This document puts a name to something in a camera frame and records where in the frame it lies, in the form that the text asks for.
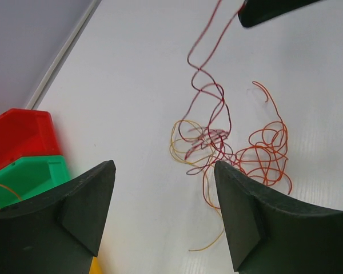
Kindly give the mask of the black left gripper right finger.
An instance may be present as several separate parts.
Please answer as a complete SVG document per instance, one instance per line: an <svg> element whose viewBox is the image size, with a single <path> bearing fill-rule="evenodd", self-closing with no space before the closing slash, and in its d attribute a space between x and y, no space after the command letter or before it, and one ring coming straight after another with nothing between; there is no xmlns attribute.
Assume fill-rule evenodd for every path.
<svg viewBox="0 0 343 274"><path fill-rule="evenodd" d="M234 271L343 273L343 211L282 194L226 162L214 176Z"/></svg>

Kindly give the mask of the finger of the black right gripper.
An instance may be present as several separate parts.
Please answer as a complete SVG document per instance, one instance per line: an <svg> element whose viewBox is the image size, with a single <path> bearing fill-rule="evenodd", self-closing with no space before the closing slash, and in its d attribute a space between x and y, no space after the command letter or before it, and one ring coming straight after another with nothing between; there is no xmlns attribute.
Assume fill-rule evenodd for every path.
<svg viewBox="0 0 343 274"><path fill-rule="evenodd" d="M245 0L238 11L244 28L251 28L320 0Z"/></svg>

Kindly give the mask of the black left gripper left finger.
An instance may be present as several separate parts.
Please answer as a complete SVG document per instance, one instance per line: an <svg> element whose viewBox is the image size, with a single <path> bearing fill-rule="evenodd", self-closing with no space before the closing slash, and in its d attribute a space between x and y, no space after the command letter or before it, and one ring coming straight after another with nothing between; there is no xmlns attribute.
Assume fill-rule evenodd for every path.
<svg viewBox="0 0 343 274"><path fill-rule="evenodd" d="M0 209L0 273L89 273L113 193L113 160Z"/></svg>

